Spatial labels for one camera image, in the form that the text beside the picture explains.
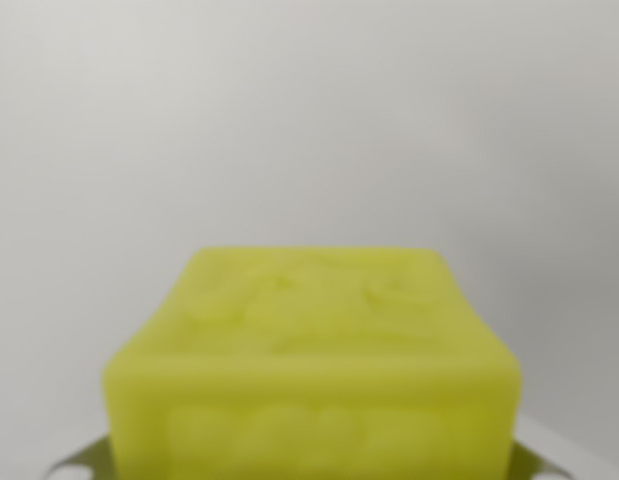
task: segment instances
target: white wall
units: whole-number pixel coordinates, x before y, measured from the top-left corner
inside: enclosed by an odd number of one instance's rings
[[[441,250],[619,464],[619,2],[0,0],[0,457],[227,243]]]

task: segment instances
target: soap top surface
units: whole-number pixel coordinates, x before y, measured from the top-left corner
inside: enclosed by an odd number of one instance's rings
[[[222,247],[198,252],[124,353],[444,356],[506,348],[427,249]]]

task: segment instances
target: white background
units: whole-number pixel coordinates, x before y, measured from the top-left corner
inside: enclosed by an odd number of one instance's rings
[[[619,465],[619,2],[0,0],[0,458],[211,244],[440,250]]]

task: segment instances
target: yellow soap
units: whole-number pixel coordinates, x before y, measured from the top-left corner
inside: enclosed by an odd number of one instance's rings
[[[120,480],[503,480],[520,373],[435,252],[209,248],[104,387]]]

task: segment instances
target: lime green soap bar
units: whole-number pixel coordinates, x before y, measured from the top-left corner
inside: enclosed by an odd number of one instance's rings
[[[104,387],[120,480],[504,480],[520,372],[430,250],[210,248]]]

